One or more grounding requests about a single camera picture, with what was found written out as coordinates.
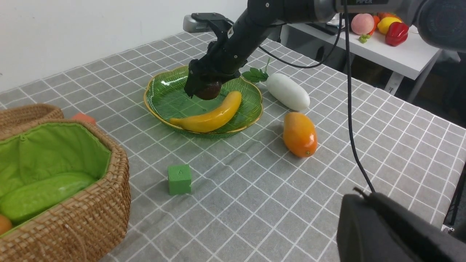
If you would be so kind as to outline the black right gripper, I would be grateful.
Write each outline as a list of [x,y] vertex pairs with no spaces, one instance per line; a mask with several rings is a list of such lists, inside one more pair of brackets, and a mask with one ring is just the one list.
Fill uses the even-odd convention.
[[262,43],[262,26],[236,22],[222,36],[209,45],[200,59],[188,65],[184,91],[192,98],[196,91],[211,82],[222,84],[239,78],[239,69]]

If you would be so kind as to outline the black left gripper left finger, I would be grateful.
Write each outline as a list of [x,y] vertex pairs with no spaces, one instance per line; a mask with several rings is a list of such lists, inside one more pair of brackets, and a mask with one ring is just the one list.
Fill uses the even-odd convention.
[[341,262],[417,262],[418,216],[381,193],[355,187],[342,198],[337,227]]

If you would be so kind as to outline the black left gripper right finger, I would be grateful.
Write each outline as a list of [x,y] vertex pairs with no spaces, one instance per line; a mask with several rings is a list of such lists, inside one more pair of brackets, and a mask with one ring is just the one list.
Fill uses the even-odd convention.
[[440,231],[387,196],[371,193],[368,205],[416,262],[465,261],[464,242]]

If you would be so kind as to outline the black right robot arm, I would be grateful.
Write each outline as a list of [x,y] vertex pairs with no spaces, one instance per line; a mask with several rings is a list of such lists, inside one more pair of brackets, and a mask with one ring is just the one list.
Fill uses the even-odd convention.
[[213,32],[217,39],[206,54],[190,61],[184,87],[189,97],[217,97],[211,86],[240,77],[240,68],[274,28],[282,24],[329,22],[353,13],[395,13],[414,25],[420,37],[439,49],[465,52],[464,0],[249,0],[234,23],[219,13],[185,16],[185,32]]

